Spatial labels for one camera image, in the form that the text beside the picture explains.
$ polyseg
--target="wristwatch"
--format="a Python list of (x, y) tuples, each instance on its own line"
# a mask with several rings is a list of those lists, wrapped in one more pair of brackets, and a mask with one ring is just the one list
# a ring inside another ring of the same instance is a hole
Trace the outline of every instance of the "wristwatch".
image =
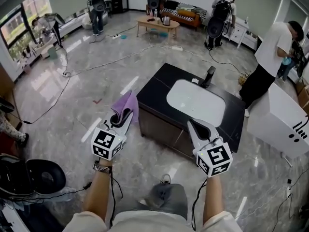
[(110, 167), (102, 166), (98, 160), (93, 163), (93, 169), (106, 174), (112, 173), (112, 166)]

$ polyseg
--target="wooden coffee table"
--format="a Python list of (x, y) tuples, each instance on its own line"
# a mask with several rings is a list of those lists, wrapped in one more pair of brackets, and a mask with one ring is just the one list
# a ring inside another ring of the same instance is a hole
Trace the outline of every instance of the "wooden coffee table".
[(144, 15), (144, 16), (137, 19), (137, 22), (138, 22), (137, 37), (139, 36), (140, 26), (146, 27), (146, 31), (147, 31), (147, 28), (151, 28), (151, 29), (158, 29), (160, 31), (167, 32), (169, 34), (168, 43), (169, 43), (171, 31), (175, 30), (175, 38), (177, 37), (177, 27), (179, 27), (178, 22), (170, 21), (169, 26), (164, 26), (161, 21), (159, 21), (159, 24), (157, 23), (156, 20), (148, 22), (147, 20), (151, 19), (151, 18), (152, 17), (150, 17), (148, 15)]

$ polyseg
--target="kettle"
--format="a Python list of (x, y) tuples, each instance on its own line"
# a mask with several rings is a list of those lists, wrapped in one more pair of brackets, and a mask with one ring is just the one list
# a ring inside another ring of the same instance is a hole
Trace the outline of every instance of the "kettle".
[(170, 17), (165, 16), (162, 18), (162, 23), (164, 26), (170, 26)]

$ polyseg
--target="black backpack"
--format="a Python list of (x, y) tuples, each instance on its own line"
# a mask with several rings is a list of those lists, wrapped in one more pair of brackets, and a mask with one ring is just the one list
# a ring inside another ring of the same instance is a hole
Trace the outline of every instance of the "black backpack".
[(214, 7), (213, 17), (225, 21), (230, 13), (231, 4), (226, 0), (221, 0)]

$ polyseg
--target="hand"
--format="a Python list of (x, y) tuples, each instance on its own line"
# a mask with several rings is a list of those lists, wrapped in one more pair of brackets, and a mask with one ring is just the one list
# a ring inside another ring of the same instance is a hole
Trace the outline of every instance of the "hand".
[(112, 166), (112, 161), (109, 160), (105, 160), (103, 158), (100, 158), (100, 165), (104, 166), (104, 167), (111, 167)]

